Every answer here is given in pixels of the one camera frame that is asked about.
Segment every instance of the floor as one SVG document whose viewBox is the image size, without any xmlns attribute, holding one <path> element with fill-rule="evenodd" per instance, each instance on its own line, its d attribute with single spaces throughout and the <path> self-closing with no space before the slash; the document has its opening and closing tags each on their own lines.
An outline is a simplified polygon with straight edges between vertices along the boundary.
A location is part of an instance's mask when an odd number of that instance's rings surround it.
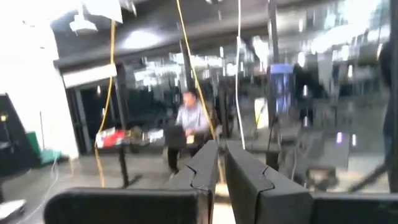
<svg viewBox="0 0 398 224">
<path fill-rule="evenodd" d="M 328 189 L 330 192 L 344 192 L 350 185 L 362 179 L 383 161 L 383 144 L 381 124 L 384 106 L 372 108 L 358 108 L 354 117 L 353 129 L 356 135 L 356 147 L 350 150 L 347 167 L 338 168 L 338 185 Z M 250 136 L 254 127 L 254 118 L 250 113 L 244 114 L 245 135 Z M 127 164 L 129 173 L 142 174 L 132 188 L 156 189 L 169 179 L 167 166 L 160 155 L 161 152 L 151 155 L 128 155 Z M 107 187 L 119 187 L 122 184 L 118 158 L 114 155 L 101 156 Z M 93 157 L 82 157 L 74 162 L 75 172 L 70 173 L 68 163 L 58 167 L 58 175 L 51 172 L 51 167 L 39 170 L 30 170 L 28 173 L 10 180 L 4 184 L 4 193 L 8 200 L 27 200 L 27 211 L 23 219 L 12 222 L 26 224 L 41 224 L 44 203 L 51 196 L 70 187 L 100 187 L 100 178 L 96 161 Z M 388 192 L 386 177 L 380 178 L 374 185 L 368 186 L 362 192 Z M 214 210 L 214 222 L 234 223 L 230 204 L 217 203 Z"/>
<path fill-rule="evenodd" d="M 122 186 L 120 167 L 117 156 L 102 156 L 101 161 L 105 173 L 106 187 Z M 129 174 L 142 174 L 132 189 L 158 189 L 170 177 L 167 166 L 160 155 L 157 156 L 128 156 Z M 40 170 L 30 170 L 28 173 L 10 180 L 4 184 L 4 194 L 8 200 L 24 198 L 27 200 L 27 210 L 20 220 L 12 224 L 42 224 L 42 213 L 45 202 L 51 196 L 71 187 L 101 187 L 100 178 L 93 157 L 82 157 L 74 162 L 74 174 L 71 175 L 69 163 L 58 166 L 56 172 L 51 167 Z M 214 210 L 214 223 L 234 223 L 230 204 L 217 203 Z"/>
</svg>

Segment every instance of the laptop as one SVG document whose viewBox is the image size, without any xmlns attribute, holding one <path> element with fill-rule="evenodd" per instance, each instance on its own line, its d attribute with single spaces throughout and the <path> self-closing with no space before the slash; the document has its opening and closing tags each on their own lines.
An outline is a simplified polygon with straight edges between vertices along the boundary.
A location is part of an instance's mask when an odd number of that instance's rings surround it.
<svg viewBox="0 0 398 224">
<path fill-rule="evenodd" d="M 169 148 L 183 149 L 187 146 L 185 131 L 181 125 L 164 129 L 165 145 Z"/>
</svg>

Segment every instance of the projector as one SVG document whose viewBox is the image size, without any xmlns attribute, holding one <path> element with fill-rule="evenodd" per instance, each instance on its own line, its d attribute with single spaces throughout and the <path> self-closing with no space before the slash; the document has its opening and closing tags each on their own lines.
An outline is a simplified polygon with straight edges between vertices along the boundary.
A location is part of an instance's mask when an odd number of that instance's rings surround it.
<svg viewBox="0 0 398 224">
<path fill-rule="evenodd" d="M 75 15 L 75 20 L 69 23 L 69 26 L 76 35 L 92 34 L 98 31 L 95 24 L 86 20 L 82 15 Z"/>
</svg>

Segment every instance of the yellow cable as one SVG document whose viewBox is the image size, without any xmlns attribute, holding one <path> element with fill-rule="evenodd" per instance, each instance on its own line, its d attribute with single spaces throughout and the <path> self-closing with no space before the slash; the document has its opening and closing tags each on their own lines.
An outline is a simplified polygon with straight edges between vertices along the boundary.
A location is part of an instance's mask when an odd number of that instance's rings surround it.
<svg viewBox="0 0 398 224">
<path fill-rule="evenodd" d="M 210 115 L 209 115 L 209 113 L 207 111 L 207 108 L 206 108 L 205 99 L 203 98 L 203 93 L 201 92 L 198 76 L 197 76 L 197 73 L 195 71 L 195 66 L 192 64 L 192 54 L 191 54 L 191 49 L 190 49 L 189 43 L 188 43 L 187 31 L 185 30 L 184 19 L 183 19 L 183 16 L 182 16 L 182 10 L 181 10 L 181 6 L 180 6 L 180 0 L 176 0 L 176 2 L 177 2 L 178 13 L 180 14 L 182 32 L 183 32 L 184 39 L 185 39 L 185 45 L 187 46 L 187 51 L 188 51 L 188 56 L 189 56 L 189 59 L 190 59 L 189 61 L 190 61 L 193 77 L 195 78 L 195 83 L 196 83 L 196 85 L 198 87 L 200 102 L 201 102 L 201 105 L 202 105 L 203 109 L 205 110 L 207 122 L 209 123 L 209 126 L 210 126 L 211 135 L 213 136 L 213 139 L 216 141 L 217 140 L 216 139 L 216 132 L 215 132 L 215 129 L 213 127 L 213 123 L 211 122 Z M 221 181 L 222 184 L 225 184 L 224 175 L 223 175 L 223 169 L 221 167 L 220 160 L 218 160 L 218 170 L 220 172 L 220 181 Z"/>
<path fill-rule="evenodd" d="M 110 53 L 110 64 L 114 64 L 114 36 L 115 36 L 115 29 L 116 29 L 116 23 L 114 20 L 112 20 L 111 24 L 111 53 Z M 109 78 L 109 87 L 108 87 L 108 95 L 106 96 L 106 103 L 105 103 L 105 109 L 104 109 L 104 115 L 102 117 L 102 122 L 101 125 L 99 126 L 98 133 L 102 131 L 105 125 L 105 120 L 106 120 L 106 114 L 108 112 L 109 108 L 109 102 L 111 99 L 111 91 L 112 91 L 112 84 L 113 84 L 113 77 Z M 94 153 L 95 153 L 95 160 L 97 162 L 97 167 L 98 167 L 98 173 L 99 173 L 99 179 L 101 181 L 101 187 L 105 187 L 105 177 L 104 177 L 104 170 L 102 168 L 102 163 L 100 159 L 100 155 L 98 154 L 98 147 L 95 142 L 94 144 Z M 71 168 L 71 176 L 73 180 L 73 174 L 74 174 L 74 166 L 73 162 L 71 159 L 69 159 L 70 163 L 70 168 Z"/>
</svg>

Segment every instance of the white wall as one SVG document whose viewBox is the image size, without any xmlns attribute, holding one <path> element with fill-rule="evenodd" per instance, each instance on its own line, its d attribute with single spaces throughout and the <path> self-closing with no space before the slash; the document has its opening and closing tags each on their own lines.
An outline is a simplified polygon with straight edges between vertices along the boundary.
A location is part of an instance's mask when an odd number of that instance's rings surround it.
<svg viewBox="0 0 398 224">
<path fill-rule="evenodd" d="M 53 66 L 58 59 L 53 32 L 47 26 L 29 27 L 22 18 L 9 19 L 2 29 L 9 32 L 0 36 L 5 43 L 0 50 L 0 92 L 9 94 L 25 130 L 36 132 L 41 149 L 40 112 L 45 149 L 78 157 L 67 96 Z"/>
</svg>

